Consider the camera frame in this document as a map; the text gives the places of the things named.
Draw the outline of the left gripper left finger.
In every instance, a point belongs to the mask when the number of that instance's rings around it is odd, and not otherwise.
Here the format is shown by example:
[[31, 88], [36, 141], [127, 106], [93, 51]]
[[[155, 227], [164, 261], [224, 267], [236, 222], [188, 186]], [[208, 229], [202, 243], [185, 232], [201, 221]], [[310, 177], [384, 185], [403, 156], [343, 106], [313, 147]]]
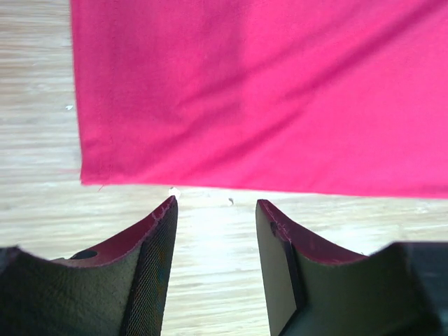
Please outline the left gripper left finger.
[[71, 258], [1, 249], [2, 335], [159, 335], [178, 223], [169, 197]]

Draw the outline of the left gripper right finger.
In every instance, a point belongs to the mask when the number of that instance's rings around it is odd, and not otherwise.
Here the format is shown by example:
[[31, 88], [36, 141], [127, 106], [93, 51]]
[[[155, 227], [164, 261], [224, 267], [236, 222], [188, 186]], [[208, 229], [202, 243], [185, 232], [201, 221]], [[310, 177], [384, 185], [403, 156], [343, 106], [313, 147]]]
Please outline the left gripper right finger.
[[256, 230], [272, 335], [447, 334], [446, 242], [399, 241], [362, 255], [265, 199]]

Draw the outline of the pink t-shirt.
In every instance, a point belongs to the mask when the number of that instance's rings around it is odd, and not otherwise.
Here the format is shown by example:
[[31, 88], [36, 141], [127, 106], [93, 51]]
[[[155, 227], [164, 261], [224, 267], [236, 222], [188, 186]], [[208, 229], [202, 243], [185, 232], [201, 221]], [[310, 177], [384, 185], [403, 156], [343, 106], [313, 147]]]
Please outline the pink t-shirt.
[[447, 197], [446, 1], [72, 1], [85, 185]]

